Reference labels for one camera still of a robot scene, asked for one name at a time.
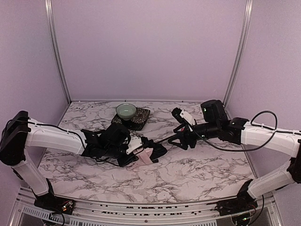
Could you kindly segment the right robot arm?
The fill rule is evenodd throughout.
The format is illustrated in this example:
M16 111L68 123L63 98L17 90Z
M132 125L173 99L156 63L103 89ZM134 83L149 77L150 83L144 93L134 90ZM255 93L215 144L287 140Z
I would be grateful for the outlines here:
M265 147L290 156L290 160L276 170L246 181L235 198L217 202L215 209L220 216L256 208L258 197L301 182L300 131L278 129L277 125L271 128L239 117L230 120L220 100L209 100L200 106L205 120L203 124L197 124L185 110L175 108L172 111L180 126L174 129L175 135L168 140L169 144L187 150L194 148L198 140L207 143L209 139L218 138L236 145L253 145L254 150Z

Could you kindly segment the pink and black umbrella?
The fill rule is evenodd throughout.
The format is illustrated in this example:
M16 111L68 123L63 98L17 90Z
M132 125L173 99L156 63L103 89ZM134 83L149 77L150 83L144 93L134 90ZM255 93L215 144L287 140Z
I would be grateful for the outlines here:
M153 141L153 152L151 155L148 155L146 152L142 154L136 155L138 160L129 164L128 166L132 167L133 169L143 165L151 165L153 163L157 163L158 159L167 153L167 149L162 145L164 141L167 141L171 136L164 138L163 140L154 142Z

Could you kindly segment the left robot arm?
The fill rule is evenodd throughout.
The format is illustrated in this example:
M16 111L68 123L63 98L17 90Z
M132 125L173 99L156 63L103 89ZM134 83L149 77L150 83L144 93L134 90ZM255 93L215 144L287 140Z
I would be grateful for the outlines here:
M50 181L42 176L26 152L27 147L67 151L100 162L116 159L117 166L123 167L137 160L133 152L142 145L141 138L132 137L121 124L114 123L97 132L68 130L41 123L30 118L27 111L20 111L2 132L0 160L30 186L35 206L70 215L75 201L55 196Z

